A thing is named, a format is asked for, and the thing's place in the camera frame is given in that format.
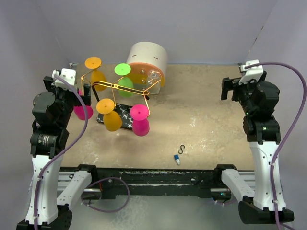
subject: white wall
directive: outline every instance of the white wall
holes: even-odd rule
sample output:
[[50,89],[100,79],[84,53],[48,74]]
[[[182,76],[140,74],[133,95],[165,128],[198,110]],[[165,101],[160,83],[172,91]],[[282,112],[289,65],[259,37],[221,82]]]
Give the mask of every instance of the white wall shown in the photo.
[[[307,1],[279,0],[246,60],[281,61],[296,67],[307,79]],[[285,135],[302,100],[299,78],[284,67],[264,67],[267,80],[281,90],[274,113]],[[280,170],[287,207],[295,212],[294,227],[306,229],[307,206],[307,114],[297,126],[280,155]]]
[[277,0],[40,0],[68,60],[126,62],[139,41],[170,63],[242,62]]
[[0,225],[24,219],[32,177],[32,100],[43,77],[68,65],[34,0],[0,1]]

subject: green disc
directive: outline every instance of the green disc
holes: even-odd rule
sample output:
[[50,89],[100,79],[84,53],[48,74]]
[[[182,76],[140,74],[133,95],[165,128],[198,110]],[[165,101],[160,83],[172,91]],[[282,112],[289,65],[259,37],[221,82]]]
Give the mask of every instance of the green disc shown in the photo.
[[[128,77],[124,77],[123,79],[119,80],[118,84],[120,86],[125,86],[125,87],[128,87],[128,88],[134,89],[133,82]],[[131,97],[133,95],[133,93],[127,92],[127,91],[123,91],[123,90],[119,90],[119,94],[122,97]]]
[[114,72],[117,74],[117,75],[120,75],[120,76],[125,76],[127,75],[128,73],[130,73],[131,71],[131,66],[126,64],[126,63],[121,63],[121,64],[118,64],[117,66],[115,66],[114,68]]

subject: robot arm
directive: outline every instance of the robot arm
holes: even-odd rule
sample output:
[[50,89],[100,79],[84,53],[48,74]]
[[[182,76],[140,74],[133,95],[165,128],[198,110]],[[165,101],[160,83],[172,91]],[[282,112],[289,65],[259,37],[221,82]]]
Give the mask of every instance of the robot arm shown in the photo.
[[[257,142],[250,142],[250,149],[255,162],[255,191],[240,177],[237,170],[228,169],[222,171],[222,182],[229,187],[238,201],[242,201],[244,196],[253,198],[255,207],[263,210],[267,208],[274,211],[273,192],[270,182],[270,162],[278,147],[275,142],[264,142],[260,145]],[[275,162],[274,179],[276,181],[276,191],[278,200],[278,210],[286,208],[283,199],[282,187],[279,176],[278,160]]]
[[[76,72],[71,69],[55,70],[52,77],[45,77],[47,92],[37,95],[33,100],[33,135],[31,136],[31,154],[33,156],[33,181],[30,207],[25,220],[17,225],[17,230],[34,229],[37,219],[40,229],[69,229],[72,209],[83,190],[96,179],[94,165],[79,165],[73,179],[62,194],[57,197],[59,170],[63,156],[56,159],[44,172],[40,182],[39,194],[35,194],[38,175],[55,156],[65,149],[69,136],[66,130],[74,106],[80,106],[79,100],[59,76],[76,88]],[[86,105],[91,104],[90,86],[84,86],[85,95],[81,96]],[[34,199],[37,201],[37,216],[34,217]]]
[[245,66],[259,63],[248,61],[240,66],[242,78],[225,78],[222,82],[221,100],[227,99],[233,90],[232,100],[239,102],[245,113],[243,129],[255,164],[255,191],[240,177],[235,169],[222,171],[222,182],[239,201],[239,214],[246,224],[275,223],[274,203],[278,202],[280,222],[294,220],[292,211],[286,209],[280,182],[278,158],[274,163],[274,181],[277,201],[273,198],[270,167],[273,155],[281,142],[280,128],[272,113],[279,101],[279,89],[265,82],[266,72],[262,66],[245,70]]

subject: white cylindrical container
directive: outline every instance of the white cylindrical container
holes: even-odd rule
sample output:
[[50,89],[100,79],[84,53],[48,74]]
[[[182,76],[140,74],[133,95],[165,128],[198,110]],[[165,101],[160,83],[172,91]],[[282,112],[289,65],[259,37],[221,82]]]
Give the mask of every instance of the white cylindrical container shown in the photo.
[[167,67],[166,50],[152,42],[138,42],[130,50],[127,64],[131,66],[131,72],[127,75],[134,84],[143,85],[145,88],[149,71],[155,70],[161,74],[161,87],[165,84]]

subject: beige table surface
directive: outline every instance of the beige table surface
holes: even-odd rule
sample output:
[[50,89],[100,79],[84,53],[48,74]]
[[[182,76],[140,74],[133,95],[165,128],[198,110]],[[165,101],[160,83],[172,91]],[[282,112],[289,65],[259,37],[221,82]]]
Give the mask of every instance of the beige table surface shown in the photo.
[[[118,76],[115,65],[103,65],[101,70],[109,82]],[[80,76],[88,69],[78,65]],[[92,94],[94,115],[81,140],[64,156],[62,166],[80,163],[97,167],[213,169],[217,164],[234,164],[241,170],[253,170],[253,160],[242,128],[243,110],[238,102],[221,101],[221,81],[224,77],[239,77],[237,66],[169,65],[165,87],[148,101],[151,115],[150,132],[138,137],[132,131],[109,132],[96,122],[96,99]],[[144,103],[142,96],[122,98],[115,91],[118,103]],[[112,98],[110,89],[99,92],[100,99]],[[68,144],[83,127],[75,114],[68,125]],[[179,146],[181,165],[174,160]]]

